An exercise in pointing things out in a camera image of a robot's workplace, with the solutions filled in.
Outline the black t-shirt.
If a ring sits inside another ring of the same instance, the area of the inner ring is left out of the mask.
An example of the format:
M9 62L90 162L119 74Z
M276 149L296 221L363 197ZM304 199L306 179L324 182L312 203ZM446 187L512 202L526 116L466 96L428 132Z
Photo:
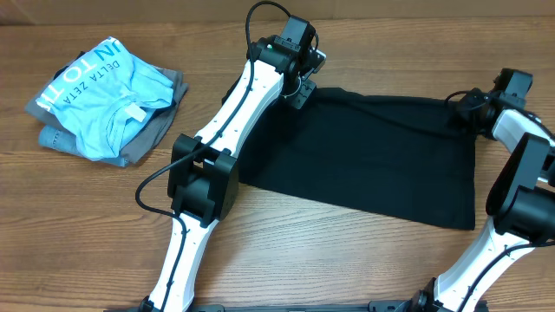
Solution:
M277 104L238 159L242 183L299 198L470 231L475 136L436 99L318 88Z

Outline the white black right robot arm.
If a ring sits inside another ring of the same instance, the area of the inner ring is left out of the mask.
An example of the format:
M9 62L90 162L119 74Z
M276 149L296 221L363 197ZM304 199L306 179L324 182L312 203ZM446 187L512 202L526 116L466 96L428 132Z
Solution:
M511 154L486 200L486 222L456 263L400 306L401 311L475 311L493 284L523 256L554 244L554 135L526 111L523 91L460 91L446 107L467 114L478 133Z

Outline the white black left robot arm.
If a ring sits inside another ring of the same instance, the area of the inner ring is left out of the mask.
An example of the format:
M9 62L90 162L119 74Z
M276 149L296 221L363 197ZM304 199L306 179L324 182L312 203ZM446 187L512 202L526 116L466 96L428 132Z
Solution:
M271 105L300 108L314 89L310 75L326 55L310 43L280 37L252 44L242 75L221 109L195 136L174 142L167 193L172 235L160 277L141 311L187 311L209 237L238 194L238 156L251 130Z

